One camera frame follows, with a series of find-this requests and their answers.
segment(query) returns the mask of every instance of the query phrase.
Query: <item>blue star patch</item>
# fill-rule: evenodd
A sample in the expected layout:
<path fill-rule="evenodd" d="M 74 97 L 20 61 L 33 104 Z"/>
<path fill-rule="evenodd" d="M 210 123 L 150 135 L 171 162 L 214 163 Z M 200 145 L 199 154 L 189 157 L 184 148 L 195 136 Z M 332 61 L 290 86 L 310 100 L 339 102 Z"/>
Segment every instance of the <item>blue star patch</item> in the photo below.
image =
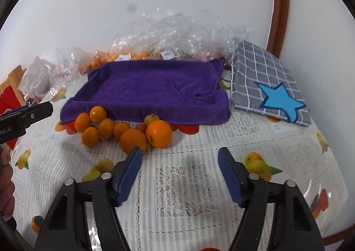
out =
<path fill-rule="evenodd" d="M 306 105 L 303 102 L 290 97 L 283 83 L 280 83 L 275 88 L 270 88 L 262 83 L 255 83 L 266 96 L 262 101 L 260 108 L 283 110 L 290 122 L 294 123 L 297 121 L 297 110 L 306 107 Z"/>

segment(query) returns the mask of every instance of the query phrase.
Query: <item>crumpled white bag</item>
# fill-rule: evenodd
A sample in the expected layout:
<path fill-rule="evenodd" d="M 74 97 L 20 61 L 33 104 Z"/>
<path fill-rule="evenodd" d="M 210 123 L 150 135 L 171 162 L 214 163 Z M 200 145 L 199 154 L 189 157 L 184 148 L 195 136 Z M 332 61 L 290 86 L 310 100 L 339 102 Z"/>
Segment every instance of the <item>crumpled white bag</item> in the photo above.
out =
<path fill-rule="evenodd" d="M 50 88 L 50 75 L 55 65 L 45 59 L 36 57 L 27 68 L 18 89 L 24 94 L 24 99 L 43 99 Z"/>

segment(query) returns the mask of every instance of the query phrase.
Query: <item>purple towel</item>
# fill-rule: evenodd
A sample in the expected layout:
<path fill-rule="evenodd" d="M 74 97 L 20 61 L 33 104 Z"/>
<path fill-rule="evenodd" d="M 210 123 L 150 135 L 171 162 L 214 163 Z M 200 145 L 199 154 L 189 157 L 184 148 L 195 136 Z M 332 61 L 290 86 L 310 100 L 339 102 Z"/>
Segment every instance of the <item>purple towel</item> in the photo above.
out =
<path fill-rule="evenodd" d="M 64 105 L 61 122 L 102 106 L 113 120 L 143 122 L 148 114 L 180 125 L 216 125 L 228 121 L 227 93 L 218 87 L 220 60 L 122 61 L 104 64 Z"/>

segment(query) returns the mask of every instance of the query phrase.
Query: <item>finger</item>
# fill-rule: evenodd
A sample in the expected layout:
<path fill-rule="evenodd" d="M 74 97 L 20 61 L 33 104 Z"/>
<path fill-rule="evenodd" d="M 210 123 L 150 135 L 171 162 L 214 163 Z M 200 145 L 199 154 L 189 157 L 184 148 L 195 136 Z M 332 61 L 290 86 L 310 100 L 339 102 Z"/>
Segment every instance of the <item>finger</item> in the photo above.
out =
<path fill-rule="evenodd" d="M 2 168 L 0 173 L 0 192 L 5 190 L 10 185 L 13 173 L 14 171 L 12 170 L 11 165 L 6 165 Z"/>
<path fill-rule="evenodd" d="M 0 211 L 3 211 L 6 205 L 11 200 L 13 193 L 15 192 L 15 184 L 13 182 L 10 183 L 9 187 L 0 192 Z"/>
<path fill-rule="evenodd" d="M 6 148 L 0 153 L 0 161 L 3 165 L 7 165 L 10 163 L 10 160 L 11 160 L 10 152 Z"/>
<path fill-rule="evenodd" d="M 15 209 L 15 198 L 12 196 L 5 209 L 3 210 L 4 217 L 11 217 Z"/>

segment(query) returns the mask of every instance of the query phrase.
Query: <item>wall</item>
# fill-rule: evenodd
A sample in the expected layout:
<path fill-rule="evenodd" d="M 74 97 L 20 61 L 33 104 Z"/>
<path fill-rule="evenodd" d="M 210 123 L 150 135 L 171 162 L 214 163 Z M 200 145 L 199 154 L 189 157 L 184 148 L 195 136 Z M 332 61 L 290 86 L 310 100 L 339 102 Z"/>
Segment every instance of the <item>wall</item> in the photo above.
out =
<path fill-rule="evenodd" d="M 328 235 L 355 223 L 355 20 L 341 0 L 290 0 L 281 60 L 337 159 L 349 199 Z"/>
<path fill-rule="evenodd" d="M 252 41 L 267 45 L 273 0 L 20 0 L 0 30 L 0 81 L 36 55 L 56 62 L 57 48 L 107 49 L 125 22 L 157 7 L 212 9 L 227 23 L 254 28 Z"/>

